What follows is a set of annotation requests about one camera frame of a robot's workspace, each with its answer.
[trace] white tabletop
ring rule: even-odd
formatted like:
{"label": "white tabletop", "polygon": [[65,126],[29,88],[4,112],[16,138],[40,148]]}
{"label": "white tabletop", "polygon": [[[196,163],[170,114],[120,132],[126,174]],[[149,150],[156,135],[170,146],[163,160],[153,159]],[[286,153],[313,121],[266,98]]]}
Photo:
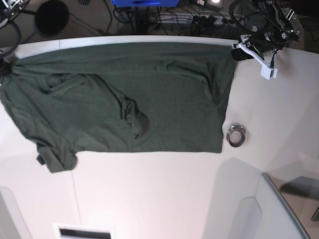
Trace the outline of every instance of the white tabletop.
{"label": "white tabletop", "polygon": [[[92,37],[21,45],[16,56],[150,41],[235,43],[181,36]],[[0,186],[14,192],[34,239],[53,239],[52,222],[116,227],[119,239],[146,239],[155,232],[153,238],[199,239],[205,232],[214,184],[223,165],[246,162],[284,182],[298,176],[318,177],[318,62],[317,54],[284,48],[276,57],[277,78],[271,80],[260,76],[261,65],[255,60],[239,62],[223,131],[238,122],[247,128],[248,139],[240,148],[232,148],[224,140],[221,154],[82,152],[77,154],[78,165],[72,172],[51,175],[35,160],[35,145],[20,135],[0,107]],[[256,174],[242,177],[243,182],[254,184]],[[51,203],[64,212],[48,209]],[[297,216],[304,218],[306,229],[318,233],[308,215],[315,211],[314,205],[305,205],[309,212],[301,210]],[[40,217],[43,210],[47,218],[39,230],[32,218]]]}

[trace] metal ring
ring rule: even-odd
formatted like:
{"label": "metal ring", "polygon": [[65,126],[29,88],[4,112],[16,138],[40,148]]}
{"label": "metal ring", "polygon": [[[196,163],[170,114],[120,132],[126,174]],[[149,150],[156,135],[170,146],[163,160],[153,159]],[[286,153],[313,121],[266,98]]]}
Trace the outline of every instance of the metal ring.
{"label": "metal ring", "polygon": [[[234,133],[234,132],[239,132],[241,135],[241,138],[238,142],[232,142],[230,140],[230,136]],[[243,145],[243,143],[246,140],[246,129],[244,126],[238,124],[238,123],[234,123],[231,125],[231,127],[229,128],[228,132],[227,132],[227,136],[226,139],[228,141],[228,143],[230,144],[230,146],[234,147],[234,148],[238,148],[240,146]]]}

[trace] blue device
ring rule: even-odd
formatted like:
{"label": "blue device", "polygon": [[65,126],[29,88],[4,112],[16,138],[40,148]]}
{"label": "blue device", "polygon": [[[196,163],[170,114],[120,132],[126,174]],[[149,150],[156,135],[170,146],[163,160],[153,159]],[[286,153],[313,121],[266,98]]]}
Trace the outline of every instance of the blue device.
{"label": "blue device", "polygon": [[168,6],[176,7],[179,0],[111,0],[117,7],[126,6]]}

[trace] floor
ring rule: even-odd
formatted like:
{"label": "floor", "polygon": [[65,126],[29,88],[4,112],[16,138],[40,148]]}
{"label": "floor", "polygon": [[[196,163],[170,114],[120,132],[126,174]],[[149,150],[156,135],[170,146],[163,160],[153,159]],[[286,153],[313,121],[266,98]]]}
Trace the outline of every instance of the floor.
{"label": "floor", "polygon": [[[26,9],[37,10],[37,8],[45,1],[46,0],[31,0]],[[69,23],[64,28],[64,30],[60,34],[52,38],[44,38],[39,35],[35,35],[28,41],[28,43],[74,37],[100,36],[102,34],[99,33],[97,30],[106,30],[110,17],[102,0],[91,0],[88,5],[80,5],[77,0],[62,1],[67,4],[70,13],[73,15],[70,17]],[[107,2],[109,3],[111,10],[113,10],[113,5],[110,3],[110,1]],[[233,0],[224,0],[222,11],[228,12],[229,6],[232,2]],[[15,20],[22,33],[21,42],[25,42],[25,40],[34,32],[33,18],[33,15],[21,14]],[[129,25],[123,25],[113,18],[109,33],[118,35],[130,35],[131,29]],[[157,35],[165,33],[163,31],[157,31],[152,32],[152,34]],[[0,47],[10,46],[10,43],[14,41],[14,39],[15,32],[10,27],[6,26],[5,28],[0,30]],[[289,45],[289,47],[319,53],[319,42],[313,42],[311,35],[308,33],[302,36],[299,43],[292,43]]]}

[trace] dark green t-shirt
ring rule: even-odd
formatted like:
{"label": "dark green t-shirt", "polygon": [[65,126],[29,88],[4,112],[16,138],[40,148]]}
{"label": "dark green t-shirt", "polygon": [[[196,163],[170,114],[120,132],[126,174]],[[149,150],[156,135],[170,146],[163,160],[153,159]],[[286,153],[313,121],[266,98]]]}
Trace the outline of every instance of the dark green t-shirt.
{"label": "dark green t-shirt", "polygon": [[75,153],[222,149],[236,62],[230,47],[129,43],[17,60],[0,100],[51,172]]}

